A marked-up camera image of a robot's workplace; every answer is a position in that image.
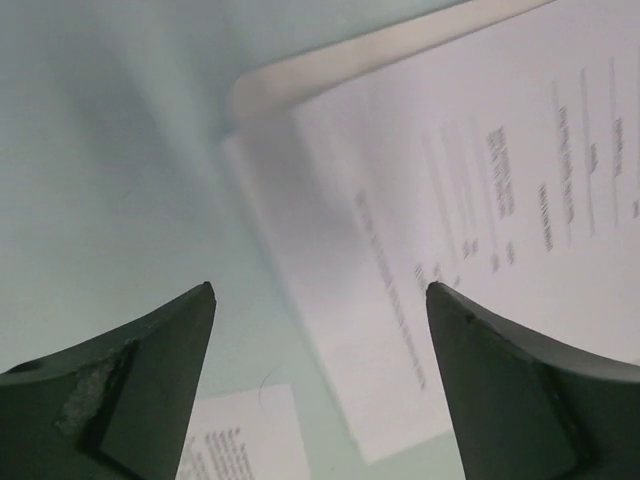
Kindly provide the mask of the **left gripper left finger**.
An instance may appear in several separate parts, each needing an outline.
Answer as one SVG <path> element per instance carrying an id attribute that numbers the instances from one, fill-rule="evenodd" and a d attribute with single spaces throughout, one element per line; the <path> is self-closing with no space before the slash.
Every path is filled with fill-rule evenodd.
<path id="1" fill-rule="evenodd" d="M 175 478 L 215 309 L 204 282 L 2 373 L 2 478 Z"/>

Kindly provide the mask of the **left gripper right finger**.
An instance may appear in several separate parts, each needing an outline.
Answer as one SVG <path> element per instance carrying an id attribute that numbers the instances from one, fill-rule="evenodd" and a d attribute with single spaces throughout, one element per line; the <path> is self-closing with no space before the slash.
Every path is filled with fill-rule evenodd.
<path id="1" fill-rule="evenodd" d="M 426 290 L 429 330 L 468 479 L 636 479 L 639 368 Z"/>

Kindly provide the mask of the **white signature form sheet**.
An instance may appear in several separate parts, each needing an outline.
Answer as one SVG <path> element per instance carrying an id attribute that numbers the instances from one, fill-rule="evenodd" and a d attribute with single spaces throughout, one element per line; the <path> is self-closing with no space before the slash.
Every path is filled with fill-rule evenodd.
<path id="1" fill-rule="evenodd" d="M 367 463 L 451 427 L 425 292 L 639 357 L 639 5 L 554 1 L 225 150 Z"/>

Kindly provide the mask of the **white folder with clip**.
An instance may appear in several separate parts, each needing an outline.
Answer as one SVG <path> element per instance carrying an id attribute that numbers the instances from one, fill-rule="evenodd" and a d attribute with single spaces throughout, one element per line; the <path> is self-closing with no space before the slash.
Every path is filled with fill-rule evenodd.
<path id="1" fill-rule="evenodd" d="M 242 74 L 226 105 L 232 133 L 423 51 L 543 6 L 541 0 L 467 1 Z"/>

